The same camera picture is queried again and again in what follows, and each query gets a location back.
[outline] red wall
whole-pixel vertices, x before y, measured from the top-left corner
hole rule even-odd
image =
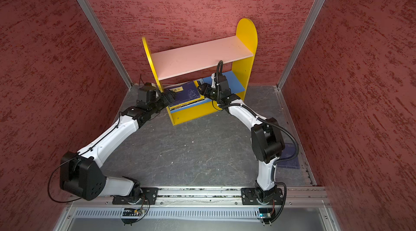
[[[127,88],[76,0],[0,6],[0,229],[51,230],[49,175],[109,127]]]
[[[343,230],[416,229],[416,0],[326,0],[283,93]]]
[[[247,17],[259,44],[250,83],[277,83],[314,0],[89,0],[132,80],[154,81],[141,36],[152,52],[233,36]],[[167,79],[178,83],[211,70]]]

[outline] metal bracket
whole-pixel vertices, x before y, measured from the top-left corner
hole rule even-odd
[[[277,188],[278,193],[273,195],[273,200],[275,201],[275,205],[282,205],[283,204],[283,194],[282,189]],[[257,196],[255,195],[254,188],[242,188],[241,189],[241,201],[243,205],[262,205],[258,200]]]
[[[157,199],[158,188],[141,188],[142,193],[146,197],[145,202],[148,201],[151,205],[154,205]],[[142,198],[134,205],[142,204]],[[122,196],[113,197],[113,205],[133,205],[128,203]]]

